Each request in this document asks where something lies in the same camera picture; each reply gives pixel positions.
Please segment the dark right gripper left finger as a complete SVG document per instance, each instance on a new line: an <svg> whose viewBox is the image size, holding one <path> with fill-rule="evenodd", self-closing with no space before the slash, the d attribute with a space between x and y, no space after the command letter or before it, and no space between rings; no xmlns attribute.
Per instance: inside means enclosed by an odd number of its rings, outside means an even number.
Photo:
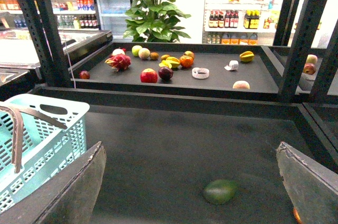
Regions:
<svg viewBox="0 0 338 224"><path fill-rule="evenodd" d="M106 152L96 143L31 195L1 214L1 223L89 223Z"/></svg>

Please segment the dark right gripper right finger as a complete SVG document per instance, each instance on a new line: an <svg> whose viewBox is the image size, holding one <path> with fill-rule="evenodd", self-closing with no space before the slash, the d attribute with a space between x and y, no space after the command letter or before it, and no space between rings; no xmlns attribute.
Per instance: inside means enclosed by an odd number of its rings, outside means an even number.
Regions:
<svg viewBox="0 0 338 224"><path fill-rule="evenodd" d="M302 223L337 223L337 174L291 145L276 150L283 185Z"/></svg>

